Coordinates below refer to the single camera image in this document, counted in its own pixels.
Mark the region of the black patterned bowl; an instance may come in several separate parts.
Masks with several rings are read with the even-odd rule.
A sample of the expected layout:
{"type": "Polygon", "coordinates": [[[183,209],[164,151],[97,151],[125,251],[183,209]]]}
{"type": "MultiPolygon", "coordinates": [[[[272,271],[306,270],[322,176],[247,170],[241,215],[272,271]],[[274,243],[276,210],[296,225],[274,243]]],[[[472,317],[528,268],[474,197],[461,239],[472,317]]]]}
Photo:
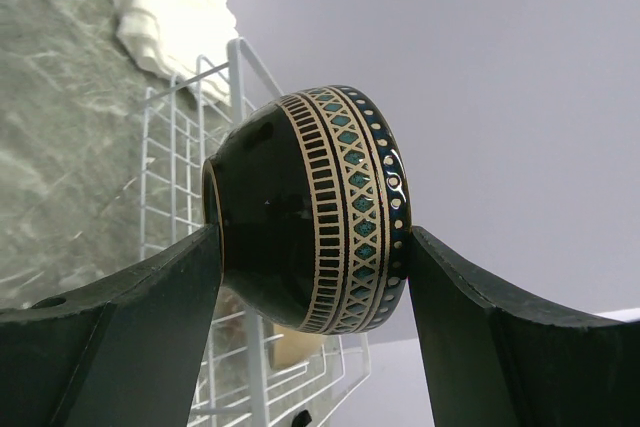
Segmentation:
{"type": "Polygon", "coordinates": [[[263,318],[304,333],[363,333],[403,293],[411,244],[405,169],[381,111],[329,85],[279,97],[202,169],[222,282],[263,318]]]}

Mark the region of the white folded cloth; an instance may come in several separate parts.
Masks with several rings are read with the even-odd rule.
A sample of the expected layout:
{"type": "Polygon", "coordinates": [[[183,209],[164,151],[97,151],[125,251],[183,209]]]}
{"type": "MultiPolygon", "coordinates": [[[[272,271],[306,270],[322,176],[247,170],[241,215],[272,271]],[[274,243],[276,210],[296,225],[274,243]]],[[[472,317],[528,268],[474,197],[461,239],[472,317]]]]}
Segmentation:
{"type": "Polygon", "coordinates": [[[117,38],[139,68],[169,79],[196,75],[197,58],[219,66],[238,37],[228,0],[112,0],[117,38]]]}

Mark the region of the beige speckled bowl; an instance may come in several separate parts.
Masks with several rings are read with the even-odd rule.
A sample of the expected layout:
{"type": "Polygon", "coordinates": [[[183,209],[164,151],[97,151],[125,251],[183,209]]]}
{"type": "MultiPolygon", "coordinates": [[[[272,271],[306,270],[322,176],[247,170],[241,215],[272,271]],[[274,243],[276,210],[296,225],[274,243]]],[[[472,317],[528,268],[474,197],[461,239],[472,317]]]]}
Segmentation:
{"type": "Polygon", "coordinates": [[[278,324],[271,324],[266,333],[275,336],[269,347],[269,363],[276,371],[306,361],[320,351],[327,339],[325,335],[298,332],[278,324]]]}

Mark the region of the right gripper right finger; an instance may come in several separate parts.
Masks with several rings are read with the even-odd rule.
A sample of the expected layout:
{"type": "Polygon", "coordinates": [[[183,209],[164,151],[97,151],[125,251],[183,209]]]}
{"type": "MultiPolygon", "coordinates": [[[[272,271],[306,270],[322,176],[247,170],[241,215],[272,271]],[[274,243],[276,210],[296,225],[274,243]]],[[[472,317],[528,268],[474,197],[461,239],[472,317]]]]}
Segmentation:
{"type": "Polygon", "coordinates": [[[529,293],[413,231],[409,287],[438,426],[635,426],[639,325],[529,293]]]}

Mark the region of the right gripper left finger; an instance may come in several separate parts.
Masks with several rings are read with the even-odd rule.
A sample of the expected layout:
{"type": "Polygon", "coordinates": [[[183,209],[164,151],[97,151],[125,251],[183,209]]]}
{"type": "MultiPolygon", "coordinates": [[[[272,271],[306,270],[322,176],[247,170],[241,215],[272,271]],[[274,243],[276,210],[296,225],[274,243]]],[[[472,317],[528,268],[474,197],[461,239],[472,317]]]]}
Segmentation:
{"type": "Polygon", "coordinates": [[[1,314],[5,426],[183,426],[221,284],[206,226],[84,287],[1,314]]]}

